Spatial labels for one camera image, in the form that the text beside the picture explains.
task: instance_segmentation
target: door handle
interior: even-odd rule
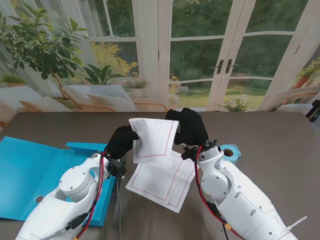
[[[229,59],[228,60],[228,64],[227,64],[226,69],[225,69],[225,73],[226,74],[229,73],[229,70],[230,70],[231,67],[238,67],[239,66],[239,64],[231,65],[231,63],[232,63],[232,59]]]
[[[220,74],[221,73],[221,69],[222,69],[222,64],[224,63],[223,60],[220,60],[219,65],[218,66],[212,66],[212,69],[218,68],[218,70],[216,71],[216,74]]]

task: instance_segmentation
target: blue tape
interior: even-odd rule
[[[223,159],[226,161],[229,161],[233,164],[236,164],[238,158],[241,157],[241,152],[239,151],[239,148],[234,145],[234,144],[225,144],[225,145],[221,145],[220,148],[224,151],[224,150],[230,150],[232,151],[232,156],[223,156]]]

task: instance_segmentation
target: french door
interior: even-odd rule
[[[159,1],[160,96],[198,111],[260,110],[319,6],[294,2]]]

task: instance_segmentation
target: table surface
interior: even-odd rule
[[[238,168],[272,200],[286,225],[308,219],[292,232],[299,240],[318,239],[320,223],[320,136],[301,113],[202,112],[209,138],[220,145],[236,144]],[[0,134],[66,148],[67,142],[107,143],[129,118],[160,118],[159,112],[18,113]],[[182,153],[182,147],[173,149]],[[221,224],[201,202],[193,180],[180,213],[166,209],[125,188],[136,169],[128,153],[126,177],[120,187],[123,240],[224,240]],[[115,189],[103,227],[90,227],[81,239],[118,238]],[[23,222],[0,219],[0,239],[13,240]],[[237,239],[228,232],[229,239]]]

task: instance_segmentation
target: red cable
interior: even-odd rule
[[[99,184],[98,195],[97,195],[97,197],[96,197],[96,199],[95,199],[96,201],[98,201],[98,199],[99,199],[99,197],[100,197],[101,189],[102,189],[102,183],[103,183],[103,181],[104,181],[104,174],[105,174],[105,171],[104,171],[104,167],[105,167],[105,165],[104,165],[104,155],[105,155],[105,154],[106,154],[106,152],[103,152],[103,153],[101,154],[101,159],[100,159],[100,161],[101,161],[100,184]],[[76,236],[77,239],[79,239],[79,238],[84,234],[84,232],[87,230],[87,228],[89,227],[89,224],[90,224],[90,221],[91,221],[91,219],[92,219],[92,216],[94,215],[95,207],[96,207],[95,205],[92,207],[92,210],[91,210],[91,212],[90,212],[90,214],[89,214],[88,220],[87,220],[84,228],[83,228],[82,231]]]
[[[203,146],[199,146],[199,149],[198,151],[196,152],[196,156],[195,156],[195,162],[198,163],[198,159],[199,159],[199,154],[201,152],[201,149],[202,149]],[[198,191],[199,191],[199,194],[200,194],[200,197],[201,197],[201,200],[203,202],[203,204],[206,206],[206,208],[209,210],[209,212],[216,218],[220,221],[220,223],[222,223],[224,226],[226,225],[226,223],[224,223],[221,218],[219,216],[217,216],[211,209],[210,207],[208,206],[207,202],[206,202],[206,199],[204,197],[204,194],[202,193],[202,190],[201,190],[201,187],[200,187],[200,181],[199,181],[199,175],[198,175],[198,166],[197,164],[194,165],[194,170],[195,170],[195,180],[196,180],[196,184],[199,186],[198,187]],[[235,234],[237,237],[243,239],[238,233],[236,233],[235,230],[233,230],[232,228],[230,229],[230,231]]]

